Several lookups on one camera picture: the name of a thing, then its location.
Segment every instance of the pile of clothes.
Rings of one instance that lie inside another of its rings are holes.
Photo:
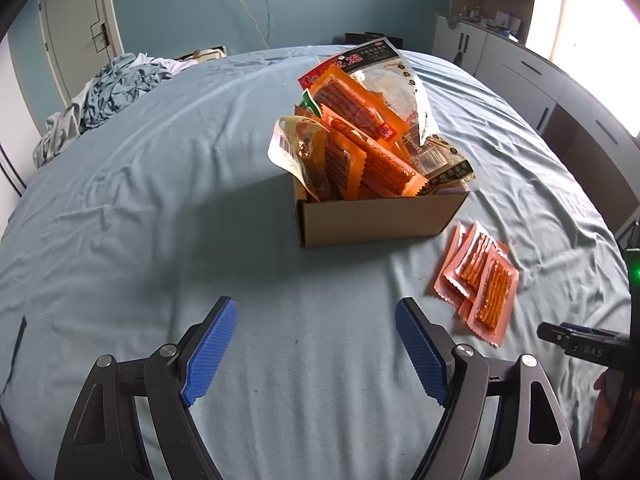
[[[146,54],[114,57],[84,85],[64,112],[47,118],[47,133],[33,150],[37,168],[59,155],[87,130],[97,128],[160,83],[197,64]]]

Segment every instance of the cardboard box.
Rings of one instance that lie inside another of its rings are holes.
[[[451,222],[467,193],[314,202],[293,178],[298,237],[303,247],[435,236]]]

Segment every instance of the light blue bed sheet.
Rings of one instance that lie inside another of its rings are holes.
[[[471,76],[408,54],[443,134],[479,173],[479,190],[454,220],[481,221],[520,269],[500,348],[473,337],[428,291],[451,227],[434,238],[298,246],[291,178],[267,147],[273,123],[300,99],[296,79],[339,50],[288,48],[192,67],[87,132],[30,184],[0,244],[0,386],[23,316],[28,323],[0,402],[37,480],[53,476],[95,359],[148,356],[223,294],[238,303],[238,330],[191,413],[227,479],[411,476],[441,409],[396,333],[403,296],[487,356],[536,355],[583,443],[600,370],[539,341],[536,328],[628,330],[625,268],[573,177]],[[156,478],[167,478],[150,416],[141,417]],[[491,428],[485,420],[468,478]]]

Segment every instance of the blue wall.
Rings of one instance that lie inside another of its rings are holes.
[[[36,126],[46,131],[46,119],[64,105],[53,81],[40,35],[38,0],[29,0],[9,30],[9,48],[15,75]]]
[[[265,0],[244,0],[267,35]],[[449,0],[270,0],[272,48],[331,44],[345,32],[404,38],[408,50],[431,49],[434,14]],[[113,0],[125,51],[177,57],[224,44],[229,54],[262,50],[238,0]]]

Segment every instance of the metal screw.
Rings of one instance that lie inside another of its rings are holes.
[[[458,352],[459,355],[466,355],[468,357],[471,357],[474,354],[474,349],[469,345],[462,344],[456,346],[456,352]]]
[[[529,354],[524,354],[522,356],[522,363],[531,368],[538,366],[538,360],[535,357],[533,357],[533,355],[529,355]]]
[[[174,356],[177,351],[178,347],[176,345],[164,345],[160,347],[160,355],[162,357]]]
[[[98,357],[98,359],[97,359],[97,361],[95,363],[100,368],[106,368],[107,366],[109,366],[111,364],[111,361],[113,361],[112,357],[110,355],[108,355],[108,354],[105,354],[105,355],[101,355],[100,357]]]

